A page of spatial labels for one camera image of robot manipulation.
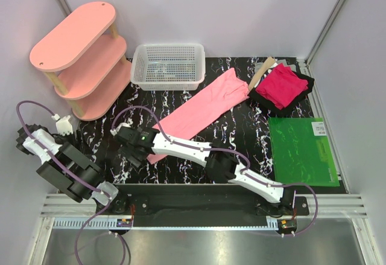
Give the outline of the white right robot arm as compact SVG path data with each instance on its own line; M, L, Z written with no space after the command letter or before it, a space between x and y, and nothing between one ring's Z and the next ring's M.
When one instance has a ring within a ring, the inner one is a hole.
M294 214L294 190L255 173L250 169L248 158L235 150L221 148L211 142L176 138L154 128L132 129L122 124L110 132L121 144L120 154L134 167L140 167L150 156L156 155L189 160L201 165L212 182L239 185L265 199L274 211L268 215Z

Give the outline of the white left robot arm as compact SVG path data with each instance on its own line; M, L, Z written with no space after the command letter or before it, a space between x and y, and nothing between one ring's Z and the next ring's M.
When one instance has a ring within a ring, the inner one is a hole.
M59 191L78 203L92 198L98 209L106 207L117 214L129 210L130 199L106 181L102 168L65 138L37 124L26 125L17 132L16 147L40 159L36 172Z

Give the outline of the light pink t-shirt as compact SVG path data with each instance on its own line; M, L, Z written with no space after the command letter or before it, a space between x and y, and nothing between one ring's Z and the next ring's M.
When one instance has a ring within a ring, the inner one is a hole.
M236 76L234 68L230 68L161 119L160 124L166 134L190 140L222 114L246 100L248 92L248 84Z

